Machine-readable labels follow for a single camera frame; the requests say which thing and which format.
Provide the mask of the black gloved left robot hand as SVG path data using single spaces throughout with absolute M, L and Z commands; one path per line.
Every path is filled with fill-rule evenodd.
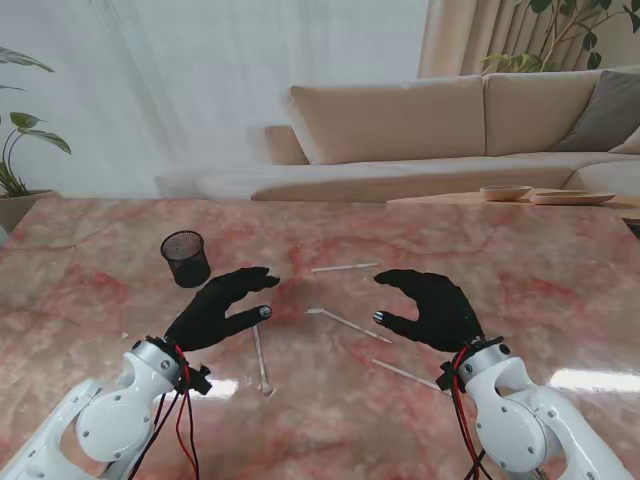
M 241 268 L 209 280 L 167 329 L 165 339 L 182 352 L 212 347 L 269 319 L 272 309 L 259 305 L 228 316 L 227 310 L 249 293 L 275 287 L 280 282 L 266 267 Z

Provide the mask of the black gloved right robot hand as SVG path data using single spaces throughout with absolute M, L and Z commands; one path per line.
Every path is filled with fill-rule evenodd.
M 448 277 L 411 269 L 392 269 L 377 274 L 374 281 L 399 289 L 416 304 L 416 320 L 386 311 L 374 313 L 374 321 L 396 335 L 449 353 L 457 353 L 484 336 L 469 300 Z

